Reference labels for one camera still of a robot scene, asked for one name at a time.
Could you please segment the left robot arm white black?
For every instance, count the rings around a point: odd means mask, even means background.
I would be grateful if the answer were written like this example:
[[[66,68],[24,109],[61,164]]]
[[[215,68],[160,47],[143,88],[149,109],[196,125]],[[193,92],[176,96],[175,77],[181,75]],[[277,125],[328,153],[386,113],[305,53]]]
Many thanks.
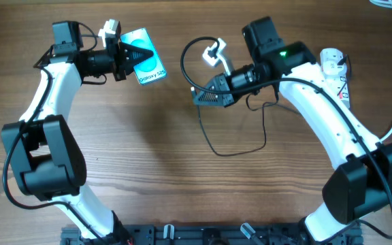
[[[128,244],[130,233],[86,183],[86,162],[67,119],[82,85],[98,84],[108,74],[124,80],[154,50],[123,43],[120,23],[112,19],[94,35],[103,49],[87,49],[83,28],[70,20],[53,24],[54,43],[35,63],[41,73],[36,94],[20,119],[1,130],[3,173],[13,173],[19,190],[36,197],[38,208],[62,210],[80,230],[81,242]]]

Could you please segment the white USB charger adapter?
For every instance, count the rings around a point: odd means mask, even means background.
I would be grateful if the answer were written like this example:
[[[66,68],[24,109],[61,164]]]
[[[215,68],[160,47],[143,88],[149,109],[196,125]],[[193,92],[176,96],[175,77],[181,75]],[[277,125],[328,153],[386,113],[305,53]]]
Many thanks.
[[[324,61],[321,65],[321,69],[325,78],[345,76],[347,72],[347,66],[345,64],[339,65],[335,60]]]

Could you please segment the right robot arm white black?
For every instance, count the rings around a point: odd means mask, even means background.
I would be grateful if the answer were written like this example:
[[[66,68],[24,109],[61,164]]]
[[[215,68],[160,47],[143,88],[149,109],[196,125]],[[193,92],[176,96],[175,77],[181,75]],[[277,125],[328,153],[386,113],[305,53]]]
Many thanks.
[[[203,54],[224,72],[205,86],[191,88],[197,106],[229,107],[272,86],[292,103],[324,146],[333,174],[322,190],[323,203],[303,221],[311,244],[325,244],[383,207],[392,208],[392,143],[368,131],[331,90],[315,56],[303,42],[285,44],[270,17],[242,29],[252,63],[234,69],[225,42],[213,38]]]

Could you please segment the turquoise screen smartphone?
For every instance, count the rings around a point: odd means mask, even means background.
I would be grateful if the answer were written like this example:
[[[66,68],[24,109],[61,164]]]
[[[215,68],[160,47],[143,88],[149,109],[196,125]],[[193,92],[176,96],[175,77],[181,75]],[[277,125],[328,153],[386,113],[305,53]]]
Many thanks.
[[[128,51],[128,55],[130,60],[136,62],[133,70],[139,84],[151,84],[167,76],[166,69],[146,28],[122,34],[120,40],[132,48],[138,48],[136,51]]]

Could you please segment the white power strip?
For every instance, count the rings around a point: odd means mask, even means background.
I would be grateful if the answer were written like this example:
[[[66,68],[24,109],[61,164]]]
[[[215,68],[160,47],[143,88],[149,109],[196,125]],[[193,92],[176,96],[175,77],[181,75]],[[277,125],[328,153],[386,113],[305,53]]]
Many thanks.
[[[320,61],[321,70],[330,89],[350,109],[347,57],[336,48],[325,48],[320,52]]]

